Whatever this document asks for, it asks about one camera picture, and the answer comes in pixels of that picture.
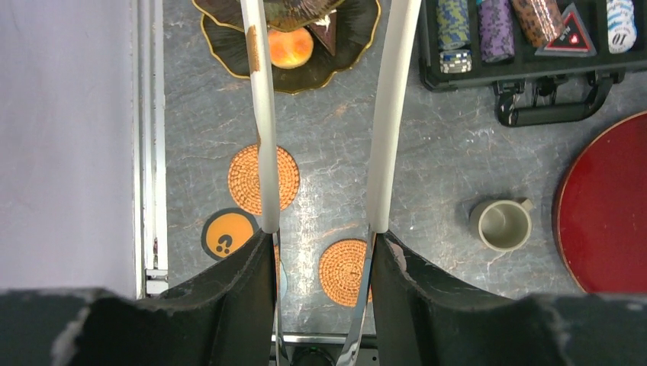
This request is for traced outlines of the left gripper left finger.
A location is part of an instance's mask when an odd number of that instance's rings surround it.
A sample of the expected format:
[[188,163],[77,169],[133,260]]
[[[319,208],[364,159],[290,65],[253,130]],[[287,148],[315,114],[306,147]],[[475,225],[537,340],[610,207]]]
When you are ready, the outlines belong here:
[[266,365],[276,302],[272,236],[158,297],[100,288],[1,293],[3,365]]

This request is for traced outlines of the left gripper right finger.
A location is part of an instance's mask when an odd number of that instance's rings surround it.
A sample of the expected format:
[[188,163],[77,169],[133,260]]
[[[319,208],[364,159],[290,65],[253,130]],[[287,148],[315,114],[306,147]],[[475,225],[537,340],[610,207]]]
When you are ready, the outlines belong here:
[[644,365],[646,298],[531,294],[472,286],[376,238],[372,304],[382,365]]

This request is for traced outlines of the red round tray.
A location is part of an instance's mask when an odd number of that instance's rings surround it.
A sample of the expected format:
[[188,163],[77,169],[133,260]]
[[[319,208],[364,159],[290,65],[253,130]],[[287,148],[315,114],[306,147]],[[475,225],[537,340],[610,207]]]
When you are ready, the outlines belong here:
[[646,113],[596,136],[565,171],[552,207],[555,245],[588,293],[646,292]]

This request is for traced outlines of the orange peach bun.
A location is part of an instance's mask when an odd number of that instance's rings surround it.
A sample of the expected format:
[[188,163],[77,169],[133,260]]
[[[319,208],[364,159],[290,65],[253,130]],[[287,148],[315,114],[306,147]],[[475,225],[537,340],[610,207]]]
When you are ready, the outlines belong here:
[[314,51],[314,38],[304,27],[290,32],[269,29],[268,39],[270,62],[280,69],[303,66]]

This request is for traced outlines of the chocolate cake slice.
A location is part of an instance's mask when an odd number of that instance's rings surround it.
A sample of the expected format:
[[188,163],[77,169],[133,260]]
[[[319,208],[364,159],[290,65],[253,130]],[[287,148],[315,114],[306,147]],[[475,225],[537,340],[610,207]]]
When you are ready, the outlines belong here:
[[324,45],[331,56],[336,55],[336,11],[307,26],[315,37]]

